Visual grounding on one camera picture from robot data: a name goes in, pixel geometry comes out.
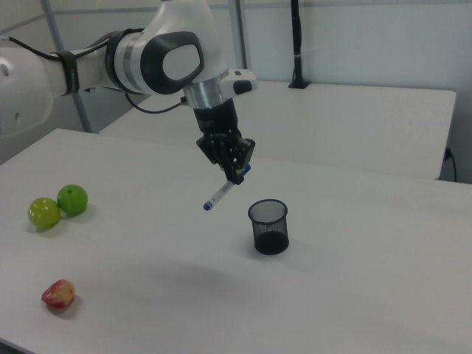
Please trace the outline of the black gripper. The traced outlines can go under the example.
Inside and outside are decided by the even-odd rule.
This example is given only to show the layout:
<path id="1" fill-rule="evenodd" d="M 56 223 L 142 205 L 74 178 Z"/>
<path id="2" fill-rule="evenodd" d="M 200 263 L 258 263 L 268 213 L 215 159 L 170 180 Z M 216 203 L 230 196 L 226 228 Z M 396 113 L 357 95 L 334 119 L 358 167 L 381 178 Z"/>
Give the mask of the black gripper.
<path id="1" fill-rule="evenodd" d="M 242 137 L 233 99 L 215 107 L 194 108 L 193 113 L 203 134 L 196 141 L 197 146 L 212 164 L 224 171 L 227 181 L 241 184 L 255 141 Z"/>

